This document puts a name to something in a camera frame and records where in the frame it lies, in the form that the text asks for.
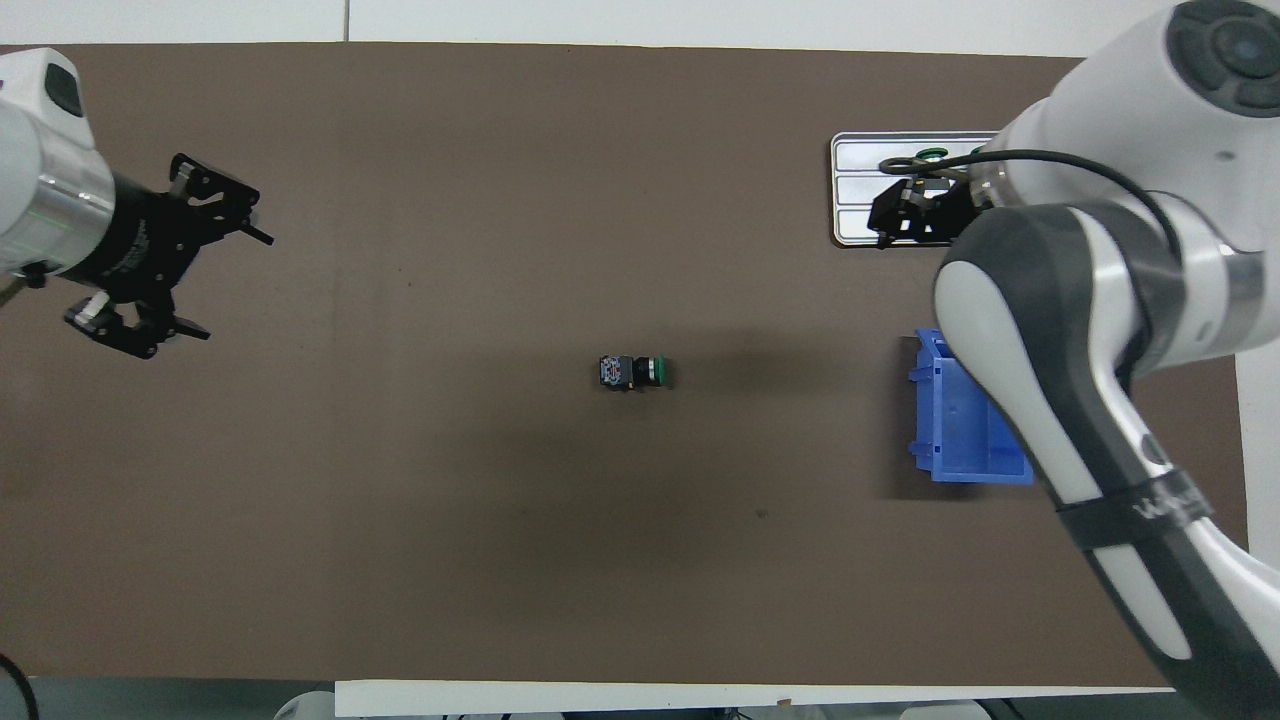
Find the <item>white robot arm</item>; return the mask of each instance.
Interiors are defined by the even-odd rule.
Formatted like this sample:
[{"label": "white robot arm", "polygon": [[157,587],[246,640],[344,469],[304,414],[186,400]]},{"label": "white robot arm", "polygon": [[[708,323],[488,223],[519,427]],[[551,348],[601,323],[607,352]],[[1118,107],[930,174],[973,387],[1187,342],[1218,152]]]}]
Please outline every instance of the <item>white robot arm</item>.
[{"label": "white robot arm", "polygon": [[[1147,652],[1221,717],[1280,717],[1280,574],[1213,525],[1126,383],[1280,334],[1277,12],[1183,3],[1078,65],[984,152],[884,165],[970,168],[991,209],[938,272],[942,333]],[[1012,159],[1037,155],[1053,161]]]},{"label": "white robot arm", "polygon": [[[175,334],[207,338],[174,315],[173,287],[205,245],[252,225],[259,193],[177,155],[154,193],[111,173],[93,147],[79,74],[44,47],[0,55],[0,272],[41,287],[47,275],[96,288],[64,319],[90,338],[151,357]],[[128,327],[116,304],[133,302]]]}]

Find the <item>metal tray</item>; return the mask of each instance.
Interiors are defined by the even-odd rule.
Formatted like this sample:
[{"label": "metal tray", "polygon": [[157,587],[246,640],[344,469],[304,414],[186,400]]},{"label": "metal tray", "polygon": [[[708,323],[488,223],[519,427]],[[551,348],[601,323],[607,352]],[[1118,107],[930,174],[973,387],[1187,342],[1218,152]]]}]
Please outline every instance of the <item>metal tray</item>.
[{"label": "metal tray", "polygon": [[886,158],[915,155],[945,147],[950,156],[966,155],[995,132],[841,132],[831,138],[831,229],[845,247],[874,247],[876,233],[867,229],[872,200],[899,178],[881,173]]}]

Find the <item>black strap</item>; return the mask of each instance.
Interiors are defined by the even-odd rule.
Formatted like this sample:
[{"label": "black strap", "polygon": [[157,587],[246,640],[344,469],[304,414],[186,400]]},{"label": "black strap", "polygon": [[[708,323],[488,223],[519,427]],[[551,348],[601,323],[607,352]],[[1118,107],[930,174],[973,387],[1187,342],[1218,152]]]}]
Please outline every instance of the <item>black strap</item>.
[{"label": "black strap", "polygon": [[1057,511],[1080,550],[1142,542],[1212,514],[1208,501],[1183,470]]}]

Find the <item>brown mat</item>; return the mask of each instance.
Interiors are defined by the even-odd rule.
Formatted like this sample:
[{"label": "brown mat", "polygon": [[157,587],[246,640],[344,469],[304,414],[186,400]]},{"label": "brown mat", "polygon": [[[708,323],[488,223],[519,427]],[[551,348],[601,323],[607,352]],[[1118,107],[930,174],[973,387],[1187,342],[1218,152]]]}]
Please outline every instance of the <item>brown mat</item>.
[{"label": "brown mat", "polygon": [[[829,241],[827,143],[1073,60],[88,46],[114,169],[262,191],[150,363],[0,313],[0,643],[60,675],[1161,684],[1038,488],[911,465],[938,251]],[[612,395],[600,354],[678,386]],[[1233,364],[1139,386],[1244,536]]]}]

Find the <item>blue bin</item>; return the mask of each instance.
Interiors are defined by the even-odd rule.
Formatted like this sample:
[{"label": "blue bin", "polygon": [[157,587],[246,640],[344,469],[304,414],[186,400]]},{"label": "blue bin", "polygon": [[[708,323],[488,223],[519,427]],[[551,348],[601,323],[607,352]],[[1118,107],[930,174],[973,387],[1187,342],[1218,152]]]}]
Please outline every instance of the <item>blue bin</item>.
[{"label": "blue bin", "polygon": [[987,393],[951,355],[942,333],[918,329],[915,466],[938,483],[1030,484],[1030,460]]}]

